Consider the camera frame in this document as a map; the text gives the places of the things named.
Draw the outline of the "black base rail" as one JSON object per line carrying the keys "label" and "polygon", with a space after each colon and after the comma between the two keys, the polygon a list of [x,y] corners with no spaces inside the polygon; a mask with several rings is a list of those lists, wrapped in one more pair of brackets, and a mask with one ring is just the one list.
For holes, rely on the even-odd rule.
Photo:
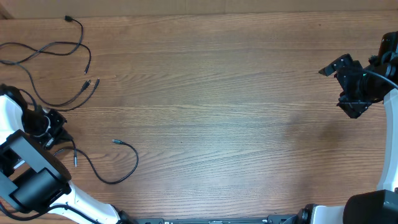
{"label": "black base rail", "polygon": [[295,223],[296,215],[269,215],[255,218],[193,218],[166,220],[163,218],[135,218],[138,224],[283,224]]}

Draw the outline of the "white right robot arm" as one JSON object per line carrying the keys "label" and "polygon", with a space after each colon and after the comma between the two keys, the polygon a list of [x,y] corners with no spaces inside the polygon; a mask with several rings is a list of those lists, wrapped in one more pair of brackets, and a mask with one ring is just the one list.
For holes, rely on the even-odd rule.
{"label": "white right robot arm", "polygon": [[308,204],[296,215],[278,223],[397,223],[397,33],[383,35],[379,53],[362,65],[344,54],[319,73],[333,75],[342,92],[340,107],[350,118],[360,117],[371,105],[382,102],[386,112],[386,148],[376,190],[354,195],[345,205]]}

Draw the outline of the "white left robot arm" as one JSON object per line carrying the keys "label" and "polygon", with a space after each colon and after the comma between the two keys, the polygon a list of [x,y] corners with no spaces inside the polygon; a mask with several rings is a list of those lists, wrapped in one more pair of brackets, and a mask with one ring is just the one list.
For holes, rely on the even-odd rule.
{"label": "white left robot arm", "polygon": [[126,212],[101,203],[72,182],[68,169],[51,153],[71,136],[65,118],[56,110],[28,108],[20,89],[1,85],[1,198],[9,218],[29,221],[46,213],[77,223],[135,223]]}

